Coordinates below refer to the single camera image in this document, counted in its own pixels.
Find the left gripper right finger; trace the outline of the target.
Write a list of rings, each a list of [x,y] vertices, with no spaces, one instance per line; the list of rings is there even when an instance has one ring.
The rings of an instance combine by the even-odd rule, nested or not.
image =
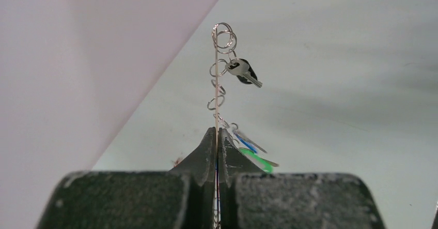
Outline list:
[[[222,228],[384,228],[371,192],[348,173],[268,174],[218,134]]]

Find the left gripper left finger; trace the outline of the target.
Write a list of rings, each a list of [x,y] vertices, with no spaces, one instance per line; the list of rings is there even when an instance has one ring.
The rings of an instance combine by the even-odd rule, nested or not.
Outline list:
[[[169,171],[77,171],[37,228],[213,228],[216,129]]]

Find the large metal keyring plate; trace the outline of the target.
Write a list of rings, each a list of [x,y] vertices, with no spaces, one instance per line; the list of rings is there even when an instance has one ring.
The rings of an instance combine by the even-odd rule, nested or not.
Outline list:
[[[219,69],[220,64],[227,65],[228,60],[224,59],[237,46],[237,37],[228,23],[221,22],[214,25],[211,32],[215,51],[215,61],[209,69],[212,76],[211,84],[215,89],[214,97],[207,103],[207,109],[213,112],[215,120],[215,149],[214,164],[214,199],[213,199],[213,228],[226,228],[229,223],[228,212],[228,187],[226,167],[226,147],[229,143],[229,123],[219,113],[219,108],[225,102],[226,90],[220,84],[220,77],[227,73],[227,67]]]

